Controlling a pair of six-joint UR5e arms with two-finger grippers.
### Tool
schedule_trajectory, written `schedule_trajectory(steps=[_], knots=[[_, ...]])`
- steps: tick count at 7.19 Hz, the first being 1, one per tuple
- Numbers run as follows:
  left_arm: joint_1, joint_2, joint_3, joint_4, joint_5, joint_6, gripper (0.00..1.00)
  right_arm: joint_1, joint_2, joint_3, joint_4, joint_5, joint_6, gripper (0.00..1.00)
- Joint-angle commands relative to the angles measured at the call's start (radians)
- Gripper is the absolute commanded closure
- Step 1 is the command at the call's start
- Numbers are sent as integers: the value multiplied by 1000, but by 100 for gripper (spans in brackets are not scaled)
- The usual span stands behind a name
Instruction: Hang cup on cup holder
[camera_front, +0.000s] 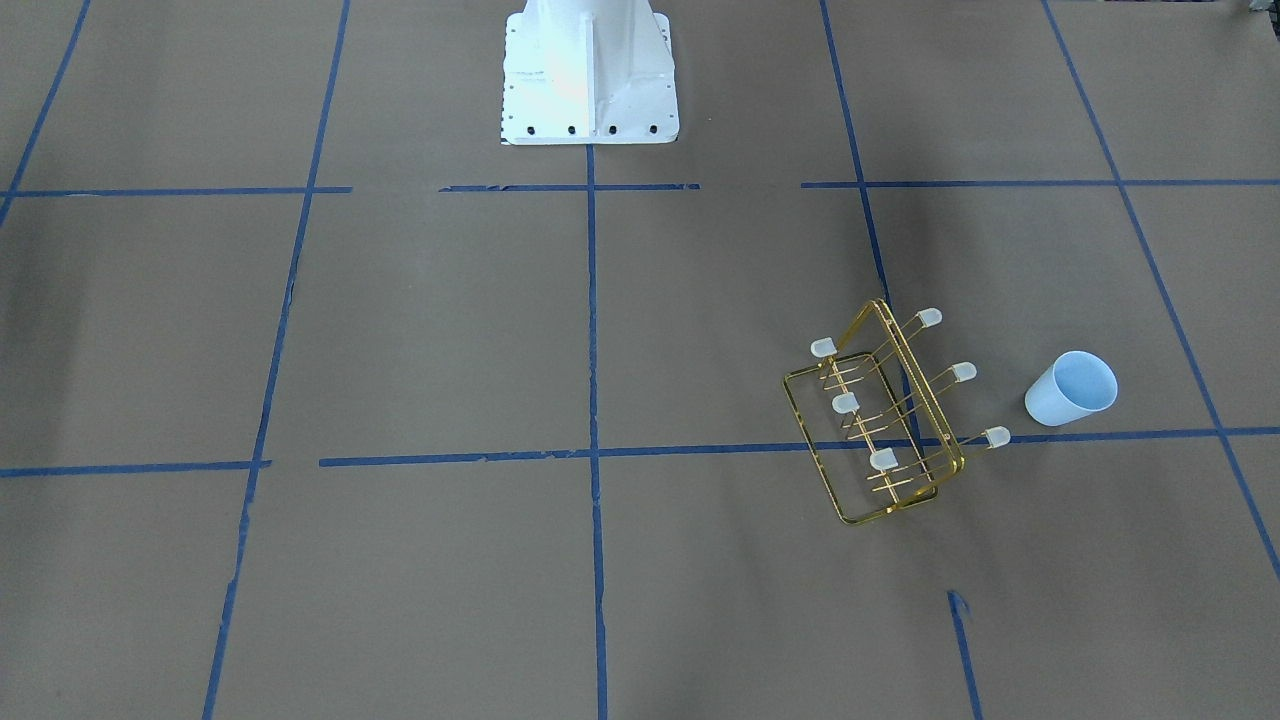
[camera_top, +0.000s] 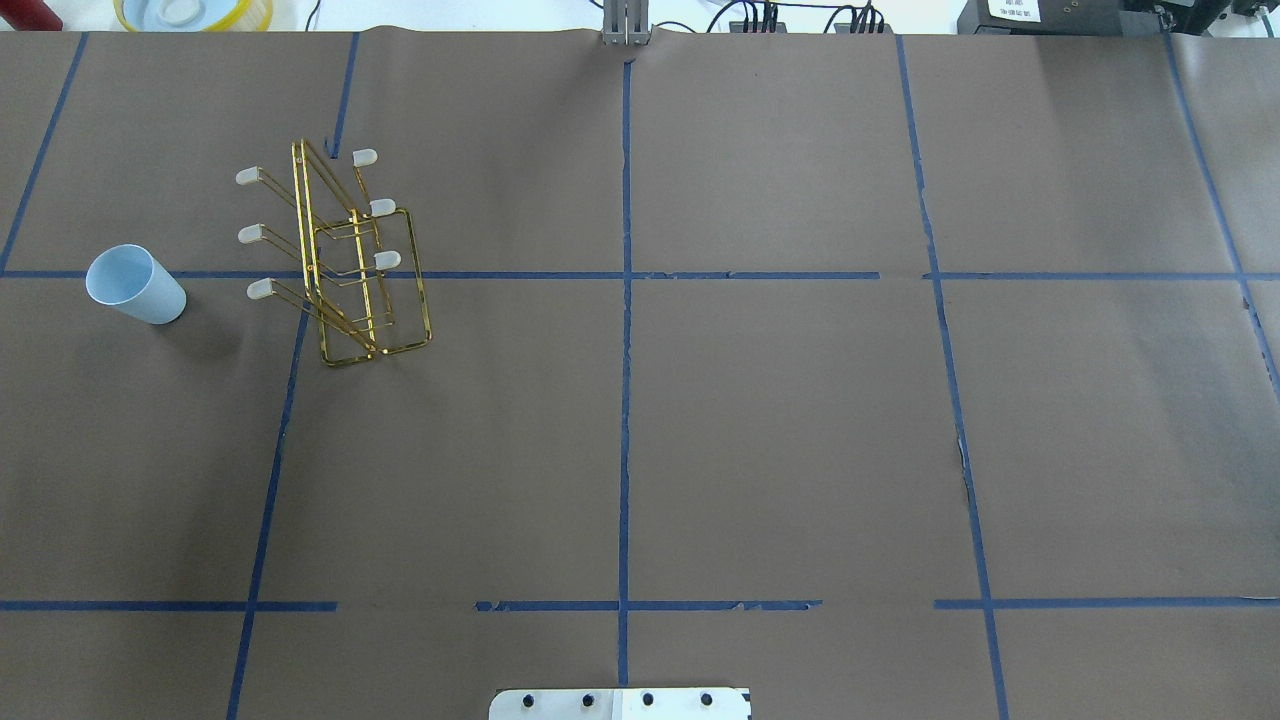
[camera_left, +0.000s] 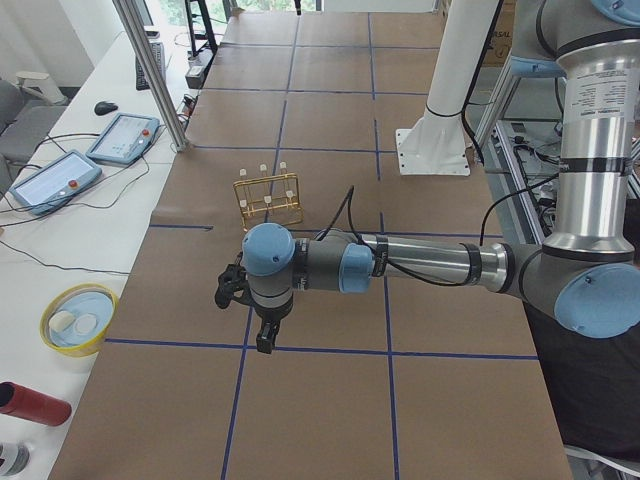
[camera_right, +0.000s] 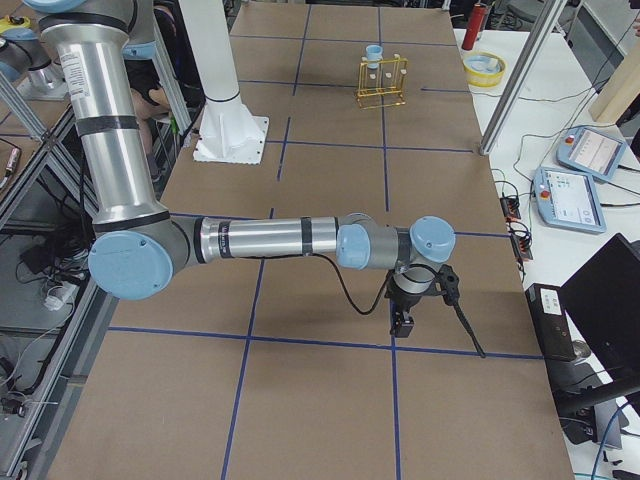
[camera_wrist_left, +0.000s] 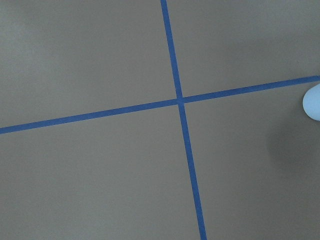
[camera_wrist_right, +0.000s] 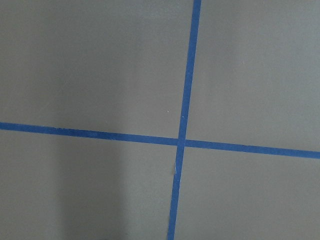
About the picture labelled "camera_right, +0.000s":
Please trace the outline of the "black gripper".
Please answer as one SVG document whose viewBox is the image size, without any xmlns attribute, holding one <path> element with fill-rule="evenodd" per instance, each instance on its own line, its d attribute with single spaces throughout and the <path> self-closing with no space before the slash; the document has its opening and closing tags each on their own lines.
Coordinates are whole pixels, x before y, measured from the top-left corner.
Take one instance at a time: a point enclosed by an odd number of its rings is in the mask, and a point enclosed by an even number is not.
<svg viewBox="0 0 640 480">
<path fill-rule="evenodd" d="M 408 337 L 414 327 L 414 319 L 410 310 L 424 296 L 436 295 L 435 276 L 411 277 L 408 273 L 393 274 L 389 280 L 385 297 L 391 302 L 392 337 Z"/>
</svg>

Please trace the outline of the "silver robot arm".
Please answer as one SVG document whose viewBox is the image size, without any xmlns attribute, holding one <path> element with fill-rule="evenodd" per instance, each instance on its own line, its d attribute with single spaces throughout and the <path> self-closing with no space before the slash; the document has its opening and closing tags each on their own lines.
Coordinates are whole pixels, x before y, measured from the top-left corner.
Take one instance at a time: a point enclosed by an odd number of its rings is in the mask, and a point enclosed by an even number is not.
<svg viewBox="0 0 640 480">
<path fill-rule="evenodd" d="M 457 307 L 448 260 L 456 236 L 426 216 L 409 228 L 343 217 L 175 219 L 156 198 L 126 74 L 127 56 L 154 53 L 148 1 L 34 1 L 42 38 L 61 61 L 99 209 L 89 253 L 94 281 L 120 299 L 163 290 L 186 267 L 231 258 L 319 257 L 335 270 L 382 269 L 379 296 L 392 304 L 391 334 L 407 337 L 411 308 L 425 296 Z"/>
</svg>

